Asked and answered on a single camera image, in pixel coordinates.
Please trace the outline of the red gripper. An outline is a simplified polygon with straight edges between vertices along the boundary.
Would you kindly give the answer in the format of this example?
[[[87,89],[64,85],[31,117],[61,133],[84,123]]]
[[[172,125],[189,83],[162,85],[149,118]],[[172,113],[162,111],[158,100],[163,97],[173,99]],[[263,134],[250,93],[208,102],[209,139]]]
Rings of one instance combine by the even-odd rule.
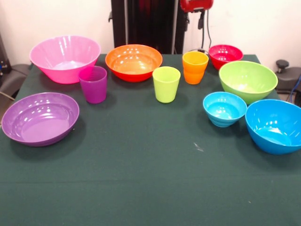
[[[188,30],[188,24],[190,23],[190,18],[187,12],[198,12],[200,10],[209,10],[214,1],[213,0],[180,0],[180,6],[185,12],[185,31]],[[204,28],[204,17],[205,11],[201,11],[200,18],[198,21],[198,29],[202,30]]]

